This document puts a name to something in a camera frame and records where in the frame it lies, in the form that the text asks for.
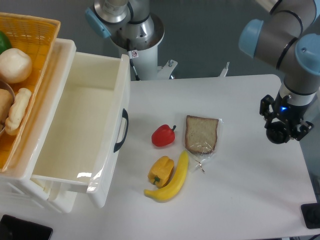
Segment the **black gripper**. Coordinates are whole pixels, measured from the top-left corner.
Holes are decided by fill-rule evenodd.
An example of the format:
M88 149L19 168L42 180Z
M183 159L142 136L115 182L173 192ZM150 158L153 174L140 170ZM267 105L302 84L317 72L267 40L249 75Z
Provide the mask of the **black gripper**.
M260 100L259 114L263 116L265 125L269 125L274 119L274 111L280 121L294 127L291 137L300 141L314 128L313 123L304 121L304 115L315 96L315 92L303 95L280 87L275 102L269 94Z

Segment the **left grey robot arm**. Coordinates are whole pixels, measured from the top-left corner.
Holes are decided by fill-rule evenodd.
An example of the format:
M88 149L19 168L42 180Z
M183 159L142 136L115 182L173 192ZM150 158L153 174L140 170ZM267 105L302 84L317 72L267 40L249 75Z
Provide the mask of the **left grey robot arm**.
M251 20L241 32L239 49L285 74L276 98L265 96L259 107L267 138L275 144L301 140L314 127L304 119L320 87L320 37L305 34L320 15L317 0L261 0L268 22ZM169 79L176 67L158 65L162 21L150 12L147 0L96 0L85 11L90 27L111 38L120 54L129 56L133 79Z

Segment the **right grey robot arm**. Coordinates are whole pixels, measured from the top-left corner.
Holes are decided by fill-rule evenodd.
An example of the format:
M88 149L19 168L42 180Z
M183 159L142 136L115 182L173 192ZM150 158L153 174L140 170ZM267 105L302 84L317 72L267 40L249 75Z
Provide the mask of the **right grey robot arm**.
M264 22L251 20L238 46L285 74L275 101L282 122L299 125L320 87L320 36L304 34L320 15L318 0L275 0Z

